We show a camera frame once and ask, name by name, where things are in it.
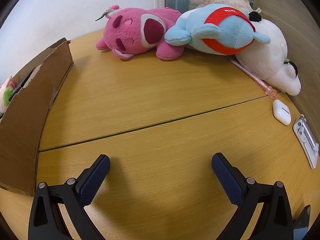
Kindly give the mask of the brown cardboard box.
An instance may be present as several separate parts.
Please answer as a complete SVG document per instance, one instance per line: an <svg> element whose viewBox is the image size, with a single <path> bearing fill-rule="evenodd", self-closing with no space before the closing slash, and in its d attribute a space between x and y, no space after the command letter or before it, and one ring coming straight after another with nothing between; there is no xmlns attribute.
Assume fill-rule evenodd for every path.
<svg viewBox="0 0 320 240"><path fill-rule="evenodd" d="M20 90L1 117L1 188L33 196L40 139L48 112L73 65L70 41L61 38L12 78Z"/></svg>

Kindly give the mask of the small white phone stand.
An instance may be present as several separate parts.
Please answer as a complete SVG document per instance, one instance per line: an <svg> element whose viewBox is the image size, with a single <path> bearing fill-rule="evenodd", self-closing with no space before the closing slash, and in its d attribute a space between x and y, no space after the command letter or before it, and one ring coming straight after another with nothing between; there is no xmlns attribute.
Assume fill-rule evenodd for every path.
<svg viewBox="0 0 320 240"><path fill-rule="evenodd" d="M295 120L295 123L293 124L293 131L305 152L311 169L315 169L319 156L319 144L316 142L303 114Z"/></svg>

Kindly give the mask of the white earbuds case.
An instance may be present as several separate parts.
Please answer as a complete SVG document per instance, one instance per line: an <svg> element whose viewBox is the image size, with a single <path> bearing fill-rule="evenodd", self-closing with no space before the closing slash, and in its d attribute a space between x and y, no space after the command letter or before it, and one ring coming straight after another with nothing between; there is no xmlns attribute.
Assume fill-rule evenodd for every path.
<svg viewBox="0 0 320 240"><path fill-rule="evenodd" d="M274 117L284 125L291 124L290 110L282 101L275 99L272 103Z"/></svg>

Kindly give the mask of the pink transparent pen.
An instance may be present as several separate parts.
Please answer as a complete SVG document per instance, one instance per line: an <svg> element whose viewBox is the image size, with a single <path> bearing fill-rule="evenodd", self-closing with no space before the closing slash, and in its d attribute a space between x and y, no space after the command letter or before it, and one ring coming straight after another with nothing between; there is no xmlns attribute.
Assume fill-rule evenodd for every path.
<svg viewBox="0 0 320 240"><path fill-rule="evenodd" d="M234 66L239 68L242 72L247 74L259 87L261 90L264 91L266 96L269 96L272 100L276 99L278 96L277 91L267 83L265 83L263 80L256 77L254 74L252 74L250 71L248 71L246 68L244 68L240 63L238 63L236 60L229 58L228 59L230 63L232 63Z"/></svg>

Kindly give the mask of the pig plush green hat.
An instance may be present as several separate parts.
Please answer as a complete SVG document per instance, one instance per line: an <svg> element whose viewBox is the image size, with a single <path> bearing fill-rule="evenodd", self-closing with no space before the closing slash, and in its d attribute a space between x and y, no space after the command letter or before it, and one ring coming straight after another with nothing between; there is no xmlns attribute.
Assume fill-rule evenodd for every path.
<svg viewBox="0 0 320 240"><path fill-rule="evenodd" d="M14 92L16 86L12 82L12 76L8 77L0 87L0 117L6 112L9 105L9 98Z"/></svg>

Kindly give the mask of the white dog plush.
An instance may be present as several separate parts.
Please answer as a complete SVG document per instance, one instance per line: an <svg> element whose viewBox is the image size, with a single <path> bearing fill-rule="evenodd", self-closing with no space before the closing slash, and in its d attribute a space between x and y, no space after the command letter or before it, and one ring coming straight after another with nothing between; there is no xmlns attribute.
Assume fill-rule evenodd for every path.
<svg viewBox="0 0 320 240"><path fill-rule="evenodd" d="M269 44L254 41L235 55L237 61L250 73L272 87L291 96L301 91L296 65L287 58L287 43L281 30L271 21L261 18L256 11L249 19L257 32L270 37Z"/></svg>

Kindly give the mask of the blue dolphin plush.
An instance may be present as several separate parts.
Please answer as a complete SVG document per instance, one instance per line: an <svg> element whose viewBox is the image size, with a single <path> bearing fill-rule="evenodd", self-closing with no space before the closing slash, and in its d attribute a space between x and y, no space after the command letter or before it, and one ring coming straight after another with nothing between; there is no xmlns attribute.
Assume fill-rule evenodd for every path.
<svg viewBox="0 0 320 240"><path fill-rule="evenodd" d="M237 54L254 41L269 44L271 38L258 32L249 13L226 4L209 4L183 13L164 35L171 46L190 46L215 55Z"/></svg>

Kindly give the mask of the pink bear plush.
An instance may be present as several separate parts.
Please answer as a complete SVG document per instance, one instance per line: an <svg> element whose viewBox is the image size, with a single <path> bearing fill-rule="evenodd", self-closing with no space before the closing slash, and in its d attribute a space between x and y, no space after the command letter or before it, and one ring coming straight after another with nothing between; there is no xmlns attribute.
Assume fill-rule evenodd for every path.
<svg viewBox="0 0 320 240"><path fill-rule="evenodd" d="M168 29L181 13L171 8L142 9L110 6L101 16L107 18L103 36L96 43L99 51L110 50L117 58L129 60L156 48L156 56L164 61L178 59L184 46L171 46L164 40Z"/></svg>

